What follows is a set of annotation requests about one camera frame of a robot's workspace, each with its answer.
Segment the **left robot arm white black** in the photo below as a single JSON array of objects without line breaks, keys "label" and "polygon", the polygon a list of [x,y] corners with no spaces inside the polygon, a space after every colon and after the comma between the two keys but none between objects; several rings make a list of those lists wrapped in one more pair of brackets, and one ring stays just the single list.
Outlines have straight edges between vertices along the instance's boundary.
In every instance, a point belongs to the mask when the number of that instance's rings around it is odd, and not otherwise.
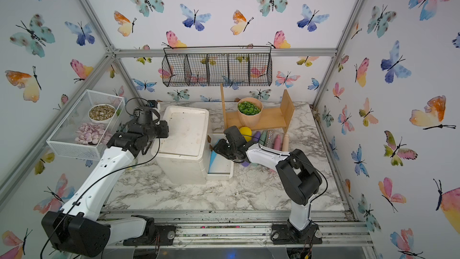
[{"label": "left robot arm white black", "polygon": [[99,214],[116,182],[138,154],[146,154],[155,140],[168,137],[168,124],[158,107],[134,110],[134,118],[109,140],[99,163],[80,189],[57,212],[48,211],[41,225],[46,245],[57,251],[95,258],[116,242],[157,243],[153,218],[135,215],[112,223],[98,223]]}]

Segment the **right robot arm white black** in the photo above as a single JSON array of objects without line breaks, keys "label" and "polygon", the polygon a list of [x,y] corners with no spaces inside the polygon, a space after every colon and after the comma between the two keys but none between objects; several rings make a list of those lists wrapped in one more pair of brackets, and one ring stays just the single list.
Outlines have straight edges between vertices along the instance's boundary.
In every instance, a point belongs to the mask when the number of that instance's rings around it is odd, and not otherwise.
[{"label": "right robot arm white black", "polygon": [[303,151],[277,151],[262,146],[260,142],[247,141],[235,126],[227,128],[224,135],[225,138],[213,146],[215,153],[235,163],[259,164],[278,173],[292,202],[288,226],[295,231],[309,231],[317,227],[311,220],[311,203],[319,197],[322,174]]}]

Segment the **white bottom drawer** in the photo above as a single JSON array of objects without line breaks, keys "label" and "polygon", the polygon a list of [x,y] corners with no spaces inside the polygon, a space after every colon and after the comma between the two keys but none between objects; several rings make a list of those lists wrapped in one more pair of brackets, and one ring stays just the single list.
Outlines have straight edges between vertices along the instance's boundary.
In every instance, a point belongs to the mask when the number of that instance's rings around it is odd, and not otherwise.
[{"label": "white bottom drawer", "polygon": [[[220,139],[226,139],[224,134],[211,134],[208,136],[210,153]],[[234,163],[221,155],[217,155],[213,163],[213,173],[207,174],[208,181],[229,181],[234,174]]]}]

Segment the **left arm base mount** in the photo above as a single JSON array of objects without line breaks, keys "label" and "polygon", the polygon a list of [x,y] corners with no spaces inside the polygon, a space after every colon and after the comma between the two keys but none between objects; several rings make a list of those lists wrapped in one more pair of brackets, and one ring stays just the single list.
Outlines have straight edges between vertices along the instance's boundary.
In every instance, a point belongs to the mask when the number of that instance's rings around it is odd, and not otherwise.
[{"label": "left arm base mount", "polygon": [[143,219],[146,226],[141,236],[123,241],[124,246],[172,246],[176,237],[177,227],[175,225],[158,225],[152,217],[133,215],[133,218]]}]

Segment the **white drawer cabinet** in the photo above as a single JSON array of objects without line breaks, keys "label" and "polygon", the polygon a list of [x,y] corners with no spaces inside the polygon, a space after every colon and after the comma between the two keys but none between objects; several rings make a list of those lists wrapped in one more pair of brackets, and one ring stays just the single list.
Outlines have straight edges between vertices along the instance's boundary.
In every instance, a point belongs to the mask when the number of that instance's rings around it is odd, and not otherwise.
[{"label": "white drawer cabinet", "polygon": [[168,124],[169,135],[152,146],[157,164],[174,184],[206,184],[212,135],[209,111],[168,106],[163,119]]}]

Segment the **pink microphone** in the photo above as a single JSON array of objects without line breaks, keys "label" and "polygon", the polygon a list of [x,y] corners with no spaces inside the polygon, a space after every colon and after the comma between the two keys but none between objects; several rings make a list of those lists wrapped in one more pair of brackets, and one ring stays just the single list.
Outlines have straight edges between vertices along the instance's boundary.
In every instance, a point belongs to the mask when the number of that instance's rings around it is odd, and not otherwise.
[{"label": "pink microphone", "polygon": [[273,149],[281,151],[282,149],[282,137],[280,134],[276,135],[273,143]]}]

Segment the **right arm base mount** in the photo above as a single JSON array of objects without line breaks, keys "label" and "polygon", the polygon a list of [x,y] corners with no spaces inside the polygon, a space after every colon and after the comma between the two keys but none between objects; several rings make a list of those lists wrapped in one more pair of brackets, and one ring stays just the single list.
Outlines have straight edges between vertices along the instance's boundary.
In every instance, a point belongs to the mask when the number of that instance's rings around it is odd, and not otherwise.
[{"label": "right arm base mount", "polygon": [[275,245],[319,245],[322,244],[322,233],[316,223],[309,223],[304,230],[299,231],[287,222],[271,226],[270,240]]}]

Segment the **purple microphone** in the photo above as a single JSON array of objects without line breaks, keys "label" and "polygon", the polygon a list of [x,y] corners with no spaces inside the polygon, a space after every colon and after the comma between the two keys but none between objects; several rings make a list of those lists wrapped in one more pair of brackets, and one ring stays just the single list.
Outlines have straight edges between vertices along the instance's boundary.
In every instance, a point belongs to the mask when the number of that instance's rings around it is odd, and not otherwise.
[{"label": "purple microphone", "polygon": [[[253,142],[259,142],[259,139],[260,139],[260,136],[261,136],[261,132],[260,131],[257,131],[252,137],[251,137],[251,141]],[[252,163],[249,163],[249,162],[244,162],[242,164],[243,167],[249,167],[249,166],[252,166],[253,164]]]}]

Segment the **green microphone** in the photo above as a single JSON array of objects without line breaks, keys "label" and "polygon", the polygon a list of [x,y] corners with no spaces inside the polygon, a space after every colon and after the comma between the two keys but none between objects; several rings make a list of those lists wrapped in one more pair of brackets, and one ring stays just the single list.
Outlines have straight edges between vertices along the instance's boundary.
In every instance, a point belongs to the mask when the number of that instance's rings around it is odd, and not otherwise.
[{"label": "green microphone", "polygon": [[[258,143],[260,143],[261,146],[264,146],[264,147],[265,147],[265,146],[266,146],[266,141],[267,141],[267,130],[264,130],[264,131],[262,131],[262,132],[258,132],[258,133],[256,133],[256,135],[257,135],[257,134],[259,134],[259,137],[258,137],[259,141],[258,141]],[[254,163],[254,162],[252,162],[250,165],[251,165],[251,166],[256,166],[256,165],[260,165],[260,163],[257,163],[257,162]]]}]

